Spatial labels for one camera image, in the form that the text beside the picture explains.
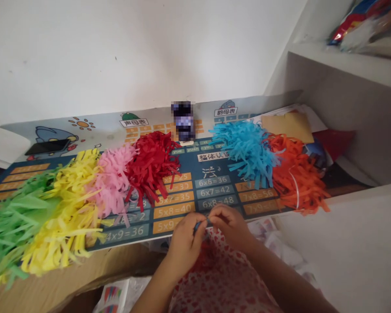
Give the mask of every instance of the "orange paper tassel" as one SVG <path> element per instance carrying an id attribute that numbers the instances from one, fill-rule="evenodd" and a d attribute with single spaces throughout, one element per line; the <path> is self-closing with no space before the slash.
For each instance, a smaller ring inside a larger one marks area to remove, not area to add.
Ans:
<path id="1" fill-rule="evenodd" d="M 314 167 L 314 160 L 310 162 L 302 152 L 304 143 L 285 134 L 270 134 L 266 141 L 281 160 L 281 166 L 274 167 L 272 181 L 282 203 L 304 216 L 315 214 L 320 206 L 330 212 L 324 201 L 330 195 L 324 191 L 326 185 Z"/>

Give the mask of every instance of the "child's arm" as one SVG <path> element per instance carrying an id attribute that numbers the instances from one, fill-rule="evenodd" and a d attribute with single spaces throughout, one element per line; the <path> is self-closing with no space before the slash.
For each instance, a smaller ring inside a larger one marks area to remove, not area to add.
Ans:
<path id="1" fill-rule="evenodd" d="M 311 284 L 256 240 L 236 209 L 217 205 L 211 211 L 209 219 L 214 228 L 222 231 L 232 248 L 246 254 L 285 313 L 337 313 Z"/>
<path id="2" fill-rule="evenodd" d="M 196 233 L 194 227 L 201 222 Z M 131 313 L 167 312 L 172 292 L 178 281 L 193 267 L 200 254 L 206 217 L 190 213 L 177 225 L 171 246 Z"/>

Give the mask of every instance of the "paper tassel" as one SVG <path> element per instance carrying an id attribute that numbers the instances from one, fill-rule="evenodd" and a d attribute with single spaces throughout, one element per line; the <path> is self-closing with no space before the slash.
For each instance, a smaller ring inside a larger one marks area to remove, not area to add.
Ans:
<path id="1" fill-rule="evenodd" d="M 330 212 L 324 201 L 330 195 L 324 191 L 325 184 L 320 179 L 314 161 L 303 154 L 303 142 L 286 135 L 270 134 L 264 141 L 275 153 L 280 153 L 281 166 L 274 168 L 274 188 L 280 193 L 284 205 L 301 212 L 302 215 L 315 214 L 321 206 Z"/>
<path id="2" fill-rule="evenodd" d="M 272 168 L 279 160 L 262 142 L 268 135 L 253 122 L 239 121 L 214 126 L 214 137 L 210 145 L 224 143 L 222 151 L 229 153 L 229 170 L 238 170 L 239 177 L 255 182 L 255 189 L 272 187 Z"/>
<path id="3" fill-rule="evenodd" d="M 159 131 L 141 136 L 135 143 L 135 148 L 139 149 L 139 154 L 127 165 L 127 176 L 131 188 L 126 197 L 129 201 L 134 190 L 138 193 L 138 206 L 143 212 L 143 198 L 146 198 L 151 206 L 159 202 L 158 195 L 166 198 L 168 192 L 162 182 L 164 177 L 178 174 L 177 169 L 180 164 L 178 156 L 170 156 L 170 152 L 181 147 L 171 140 L 171 133 L 163 134 Z"/>
<path id="4" fill-rule="evenodd" d="M 96 192 L 87 193 L 86 185 L 94 179 L 99 156 L 97 149 L 82 151 L 58 172 L 47 197 L 62 200 L 23 254 L 24 272 L 41 276 L 90 256 L 86 240 L 95 240 L 102 229 L 96 204 L 87 202 Z"/>
<path id="5" fill-rule="evenodd" d="M 105 218 L 111 213 L 125 214 L 125 198 L 129 188 L 126 176 L 126 164 L 136 155 L 135 147 L 126 143 L 119 149 L 108 149 L 98 162 L 99 172 L 90 184 L 89 191 L 98 192 L 89 201 L 95 201 L 99 208 L 99 217 Z"/>
<path id="6" fill-rule="evenodd" d="M 17 277 L 28 277 L 18 266 L 22 254 L 60 203 L 58 197 L 44 200 L 57 171 L 32 177 L 0 204 L 0 284 L 7 288 Z"/>

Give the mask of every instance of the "yellow paper tassel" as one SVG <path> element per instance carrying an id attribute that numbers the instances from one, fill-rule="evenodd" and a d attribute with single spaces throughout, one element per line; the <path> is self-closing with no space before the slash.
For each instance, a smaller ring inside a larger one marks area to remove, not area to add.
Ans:
<path id="1" fill-rule="evenodd" d="M 41 276 L 72 262 L 79 263 L 77 257 L 90 256 L 85 249 L 86 240 L 95 241 L 103 236 L 99 233 L 102 229 L 96 205 L 87 202 L 96 192 L 86 190 L 86 185 L 98 171 L 99 157 L 97 149 L 82 151 L 58 172 L 54 189 L 47 192 L 47 197 L 62 200 L 54 216 L 45 222 L 25 250 L 21 266 L 24 272 Z"/>

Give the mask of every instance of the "shelf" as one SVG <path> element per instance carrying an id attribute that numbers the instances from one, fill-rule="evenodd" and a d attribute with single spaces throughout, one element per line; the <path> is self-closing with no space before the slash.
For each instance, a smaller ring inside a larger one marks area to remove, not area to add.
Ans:
<path id="1" fill-rule="evenodd" d="M 391 59 L 342 53 L 338 47 L 327 46 L 324 42 L 294 43 L 289 51 L 335 69 L 391 87 Z"/>

